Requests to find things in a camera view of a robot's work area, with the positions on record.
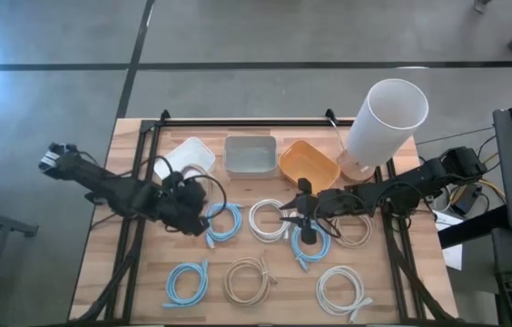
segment orange container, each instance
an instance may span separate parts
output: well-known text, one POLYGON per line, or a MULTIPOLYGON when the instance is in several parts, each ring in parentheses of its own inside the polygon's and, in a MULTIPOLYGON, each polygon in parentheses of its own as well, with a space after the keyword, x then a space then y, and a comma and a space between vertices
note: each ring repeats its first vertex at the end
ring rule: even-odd
POLYGON ((301 177, 308 179, 312 185, 313 194, 330 188, 340 174, 337 163, 302 140, 292 144, 281 155, 279 167, 282 173, 294 183, 297 183, 301 177))

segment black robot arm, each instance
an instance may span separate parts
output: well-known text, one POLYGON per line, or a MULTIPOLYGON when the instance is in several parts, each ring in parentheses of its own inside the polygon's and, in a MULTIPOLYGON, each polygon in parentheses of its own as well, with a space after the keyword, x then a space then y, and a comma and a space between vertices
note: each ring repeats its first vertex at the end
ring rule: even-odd
MULTIPOLYGON (((457 147, 447 150, 440 157, 427 160, 420 167, 380 183, 345 186, 344 189, 320 191, 310 194, 310 183, 299 181, 302 193, 285 204, 282 209, 295 208, 300 217, 281 218, 300 226, 309 226, 307 220, 327 220, 342 215, 368 214, 373 216, 378 206, 386 204, 393 215, 410 216, 419 201, 428 195, 438 196, 449 184, 463 185, 478 181, 487 167, 481 163, 474 150, 457 147)), ((305 243, 316 240, 302 239, 305 243)))
POLYGON ((40 170, 54 178, 76 181, 91 192, 84 197, 94 204, 107 202, 125 218, 144 217, 184 234, 200 235, 209 227, 201 216, 205 191, 194 179, 183 179, 181 173, 171 173, 162 185, 146 182, 136 176, 123 177, 86 161, 75 145, 50 144, 39 163, 40 170))

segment gray container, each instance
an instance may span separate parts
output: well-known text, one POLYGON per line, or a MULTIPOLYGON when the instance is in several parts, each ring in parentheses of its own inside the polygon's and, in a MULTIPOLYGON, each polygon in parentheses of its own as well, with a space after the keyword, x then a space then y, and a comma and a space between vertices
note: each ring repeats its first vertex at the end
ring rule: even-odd
POLYGON ((277 175, 276 139, 272 136, 228 136, 223 165, 231 178, 267 178, 277 175))

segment gray floor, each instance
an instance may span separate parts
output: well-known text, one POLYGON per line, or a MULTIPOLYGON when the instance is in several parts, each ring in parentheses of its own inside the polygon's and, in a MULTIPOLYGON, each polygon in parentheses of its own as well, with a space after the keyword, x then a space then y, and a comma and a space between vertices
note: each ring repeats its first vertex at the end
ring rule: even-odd
MULTIPOLYGON (((0 64, 129 63, 144 4, 0 0, 0 64)), ((507 0, 485 15, 473 13, 470 0, 164 0, 153 9, 141 61, 512 60, 511 36, 507 0)), ((125 76, 0 72, 0 213, 40 225, 34 239, 13 235, 0 262, 0 324, 65 320, 93 207, 84 189, 44 177, 37 164, 52 141, 77 143, 102 162, 125 76)), ((136 75, 126 116, 318 116, 327 108, 350 116, 390 77, 428 97, 428 120, 415 135, 426 158, 478 147, 491 131, 429 141, 489 127, 493 110, 512 107, 512 68, 147 71, 136 75)), ((483 156, 494 151, 490 144, 483 156)), ((499 169, 487 178, 501 185, 499 169)), ((469 321, 495 322, 487 240, 474 245, 464 272, 450 272, 458 308, 469 321)))

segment blue cable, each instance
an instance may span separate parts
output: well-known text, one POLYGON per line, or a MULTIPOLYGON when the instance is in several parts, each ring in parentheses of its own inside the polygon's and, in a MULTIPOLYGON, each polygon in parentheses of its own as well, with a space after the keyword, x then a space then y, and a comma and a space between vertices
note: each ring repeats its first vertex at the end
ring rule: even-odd
MULTIPOLYGON (((214 213, 218 212, 222 208, 223 203, 216 203, 208 209, 208 212, 205 214, 207 217, 211 217, 214 213)), ((228 231, 224 233, 216 233, 212 224, 210 223, 210 227, 205 234, 205 242, 208 243, 210 249, 213 249, 214 241, 217 242, 226 242, 230 240, 239 230, 241 226, 241 212, 240 208, 242 205, 234 204, 234 203, 226 203, 226 209, 231 211, 231 215, 234 217, 234 226, 228 231)))
POLYGON ((202 261, 202 265, 197 263, 182 263, 175 267, 169 273, 167 283, 165 284, 165 291, 169 296, 172 303, 164 303, 163 308, 185 308, 197 304, 202 300, 206 292, 208 292, 208 261, 202 261), (200 275, 200 286, 198 291, 189 299, 182 299, 175 291, 175 282, 177 278, 185 272, 196 271, 200 275))
POLYGON ((300 238, 300 227, 295 227, 294 231, 292 231, 292 238, 290 239, 290 244, 292 245, 292 250, 294 254, 296 254, 296 260, 299 261, 300 266, 304 269, 305 272, 309 270, 309 265, 307 263, 315 263, 318 260, 324 258, 325 255, 329 252, 330 248, 330 237, 326 234, 321 228, 317 225, 317 223, 312 222, 310 224, 313 230, 317 231, 322 238, 322 248, 317 254, 307 255, 299 248, 299 238, 300 238))

